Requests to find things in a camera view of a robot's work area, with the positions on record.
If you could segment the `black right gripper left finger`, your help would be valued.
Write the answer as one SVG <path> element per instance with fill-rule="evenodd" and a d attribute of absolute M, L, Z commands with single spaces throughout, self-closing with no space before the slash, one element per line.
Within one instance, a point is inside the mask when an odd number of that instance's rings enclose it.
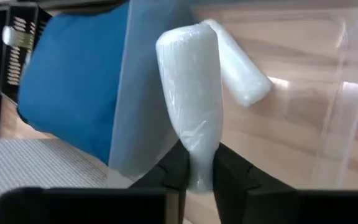
<path fill-rule="evenodd" d="M 178 140 L 174 146 L 139 180 L 129 188 L 149 195 L 186 196 L 190 169 L 190 155 Z"/>

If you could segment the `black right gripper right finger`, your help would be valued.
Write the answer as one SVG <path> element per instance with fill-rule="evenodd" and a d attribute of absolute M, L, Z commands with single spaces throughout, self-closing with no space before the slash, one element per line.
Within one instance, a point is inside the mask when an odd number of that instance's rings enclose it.
<path fill-rule="evenodd" d="M 214 155 L 213 187 L 221 224 L 296 224 L 296 190 L 224 144 Z"/>

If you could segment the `clear plastic bin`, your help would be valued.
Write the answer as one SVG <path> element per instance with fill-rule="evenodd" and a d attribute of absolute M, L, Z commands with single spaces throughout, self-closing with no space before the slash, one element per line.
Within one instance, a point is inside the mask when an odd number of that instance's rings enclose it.
<path fill-rule="evenodd" d="M 343 22 L 342 28 L 341 40 L 337 42 L 342 55 L 340 77 L 313 166 L 311 185 L 317 189 L 338 189 L 344 185 L 358 128 L 358 18 Z"/>

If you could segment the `white woven plastic basket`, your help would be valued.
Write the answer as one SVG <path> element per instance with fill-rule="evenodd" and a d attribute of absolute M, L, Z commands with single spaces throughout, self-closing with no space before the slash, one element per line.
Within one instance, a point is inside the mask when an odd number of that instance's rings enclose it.
<path fill-rule="evenodd" d="M 57 139 L 0 139 L 0 195 L 17 187 L 128 187 L 131 179 Z"/>

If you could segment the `black slotted crate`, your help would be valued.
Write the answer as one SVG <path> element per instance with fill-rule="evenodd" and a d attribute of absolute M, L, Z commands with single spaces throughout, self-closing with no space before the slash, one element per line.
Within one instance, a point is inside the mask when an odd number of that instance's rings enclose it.
<path fill-rule="evenodd" d="M 20 77 L 50 18 L 36 2 L 0 2 L 0 115 L 3 96 L 17 102 Z M 30 47 L 6 45 L 2 41 L 5 26 L 30 34 Z"/>

